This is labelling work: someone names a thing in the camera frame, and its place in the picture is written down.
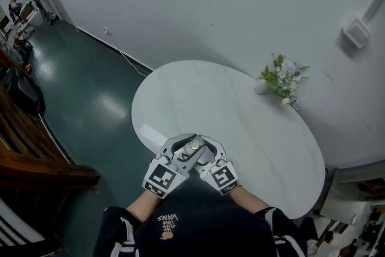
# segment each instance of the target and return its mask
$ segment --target small white vase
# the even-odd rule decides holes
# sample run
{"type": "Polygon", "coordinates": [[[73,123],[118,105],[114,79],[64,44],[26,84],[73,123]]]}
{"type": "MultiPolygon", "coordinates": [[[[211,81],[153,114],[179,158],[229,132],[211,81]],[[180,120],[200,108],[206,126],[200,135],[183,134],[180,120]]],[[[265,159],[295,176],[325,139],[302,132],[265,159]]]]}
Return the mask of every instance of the small white vase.
{"type": "Polygon", "coordinates": [[[254,91],[256,94],[262,94],[265,93],[268,87],[269,84],[267,83],[267,81],[264,78],[260,77],[257,79],[254,91]]]}

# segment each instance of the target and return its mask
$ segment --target forearm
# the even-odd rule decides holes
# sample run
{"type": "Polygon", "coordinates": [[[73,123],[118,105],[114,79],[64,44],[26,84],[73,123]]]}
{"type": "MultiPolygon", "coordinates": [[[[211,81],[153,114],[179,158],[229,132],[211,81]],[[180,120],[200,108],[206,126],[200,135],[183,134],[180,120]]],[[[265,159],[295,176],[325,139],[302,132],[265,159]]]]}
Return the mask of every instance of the forearm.
{"type": "Polygon", "coordinates": [[[160,201],[161,199],[154,194],[149,191],[144,191],[144,193],[139,196],[127,210],[142,223],[150,217],[160,201]]]}
{"type": "Polygon", "coordinates": [[[251,213],[257,213],[263,209],[268,208],[269,206],[261,201],[259,198],[249,193],[243,187],[237,187],[232,190],[230,193],[232,200],[242,208],[246,209],[251,213]]]}

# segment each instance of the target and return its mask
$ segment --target dark green floor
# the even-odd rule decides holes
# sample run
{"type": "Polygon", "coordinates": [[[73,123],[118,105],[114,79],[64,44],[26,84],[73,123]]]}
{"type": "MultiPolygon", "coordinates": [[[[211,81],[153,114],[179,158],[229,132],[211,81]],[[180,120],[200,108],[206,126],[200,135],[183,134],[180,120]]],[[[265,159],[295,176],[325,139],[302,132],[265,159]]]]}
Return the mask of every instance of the dark green floor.
{"type": "Polygon", "coordinates": [[[144,77],[65,22],[41,26],[30,42],[45,120],[75,163],[102,175],[99,193],[71,198],[58,227],[66,248],[60,256],[91,256],[103,210],[126,207],[142,192],[152,154],[134,132],[131,104],[144,77]]]}

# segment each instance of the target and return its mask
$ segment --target white round table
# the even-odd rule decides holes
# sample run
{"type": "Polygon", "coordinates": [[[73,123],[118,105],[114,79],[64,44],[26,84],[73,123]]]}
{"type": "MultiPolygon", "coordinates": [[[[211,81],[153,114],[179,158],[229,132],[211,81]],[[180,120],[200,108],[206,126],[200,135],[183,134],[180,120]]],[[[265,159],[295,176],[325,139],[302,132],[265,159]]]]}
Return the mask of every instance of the white round table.
{"type": "Polygon", "coordinates": [[[183,133],[219,141],[241,185],[297,218],[315,204],[325,165],[309,128],[290,106],[254,92],[256,80],[205,61],[178,61],[152,72],[132,103],[139,139],[158,153],[183,133]]]}

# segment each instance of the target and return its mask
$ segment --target sleeve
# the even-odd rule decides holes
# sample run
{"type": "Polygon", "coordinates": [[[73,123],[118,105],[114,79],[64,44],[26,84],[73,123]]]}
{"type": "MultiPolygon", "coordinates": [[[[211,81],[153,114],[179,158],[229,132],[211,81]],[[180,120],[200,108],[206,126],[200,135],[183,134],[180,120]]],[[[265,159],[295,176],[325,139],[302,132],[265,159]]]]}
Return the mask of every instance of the sleeve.
{"type": "Polygon", "coordinates": [[[139,226],[140,222],[129,211],[116,206],[107,208],[103,213],[93,256],[110,257],[119,256],[120,252],[134,253],[134,233],[139,226]]]}
{"type": "Polygon", "coordinates": [[[281,210],[266,208],[255,214],[268,222],[280,257],[307,256],[306,240],[296,225],[281,210]]]}

